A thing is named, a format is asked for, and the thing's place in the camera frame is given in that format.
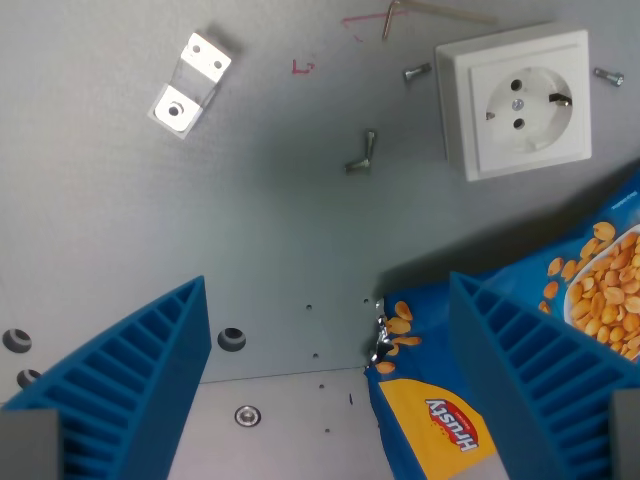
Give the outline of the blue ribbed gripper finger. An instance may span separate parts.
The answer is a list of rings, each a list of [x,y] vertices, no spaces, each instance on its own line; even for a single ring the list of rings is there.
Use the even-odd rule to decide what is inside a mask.
[[[567,323],[460,273],[450,340],[512,479],[610,479],[609,405],[639,368]]]
[[[208,357],[205,280],[196,277],[76,349],[3,408],[59,414],[66,479],[165,479]]]

